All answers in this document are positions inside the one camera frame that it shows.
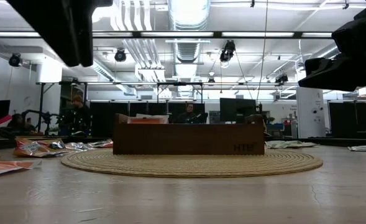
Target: table surface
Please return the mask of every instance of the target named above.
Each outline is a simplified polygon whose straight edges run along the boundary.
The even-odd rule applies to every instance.
[[[0,223],[366,223],[366,152],[318,146],[295,174],[165,179],[71,169],[60,158],[0,175]],[[12,151],[0,150],[2,160]]]

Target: jute mat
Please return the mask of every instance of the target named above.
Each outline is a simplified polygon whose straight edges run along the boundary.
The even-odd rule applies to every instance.
[[[264,156],[113,155],[112,149],[98,149],[64,156],[62,164],[143,177],[250,177],[311,170],[323,161],[300,152],[267,149]]]

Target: wooden box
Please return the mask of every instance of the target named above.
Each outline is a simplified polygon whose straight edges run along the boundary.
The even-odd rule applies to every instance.
[[[126,124],[118,116],[114,154],[264,154],[260,124]]]

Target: fluorescent light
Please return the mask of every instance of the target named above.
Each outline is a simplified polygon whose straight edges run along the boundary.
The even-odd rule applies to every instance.
[[[331,32],[305,32],[302,37],[332,37]]]
[[[293,32],[223,32],[222,37],[293,37]]]
[[[37,32],[0,32],[0,37],[40,37]]]
[[[117,85],[157,85],[155,82],[117,82]]]
[[[112,82],[92,82],[92,83],[88,83],[88,85],[112,85]]]
[[[165,40],[167,44],[179,44],[179,43],[187,43],[187,44],[210,44],[210,40]]]
[[[98,32],[93,31],[93,37],[133,37],[131,32]]]
[[[142,32],[142,37],[212,37],[213,32]]]

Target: white pillar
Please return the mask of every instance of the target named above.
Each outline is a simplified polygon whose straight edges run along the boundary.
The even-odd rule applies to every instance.
[[[297,88],[299,138],[325,137],[323,91]]]
[[[63,67],[60,62],[54,59],[47,59],[42,64],[37,65],[37,81],[38,82],[59,82],[62,79]],[[50,85],[45,85],[45,90],[49,88]],[[50,87],[43,94],[43,112],[59,114],[60,112],[60,95],[61,86],[54,85]],[[52,122],[50,127],[56,126],[57,119],[52,117]],[[41,124],[40,131],[44,132],[47,125]]]

